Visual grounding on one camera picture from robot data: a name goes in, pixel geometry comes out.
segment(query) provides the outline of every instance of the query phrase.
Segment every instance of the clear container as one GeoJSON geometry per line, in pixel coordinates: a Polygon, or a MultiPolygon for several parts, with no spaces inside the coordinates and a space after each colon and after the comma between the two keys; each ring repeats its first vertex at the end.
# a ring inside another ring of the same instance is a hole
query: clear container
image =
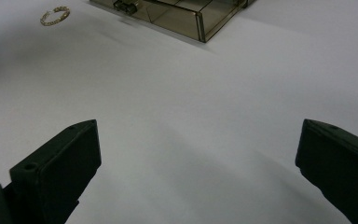
{"type": "Polygon", "coordinates": [[[243,7],[254,0],[90,0],[114,9],[114,3],[136,7],[126,11],[133,18],[150,22],[206,43],[243,7]]]}

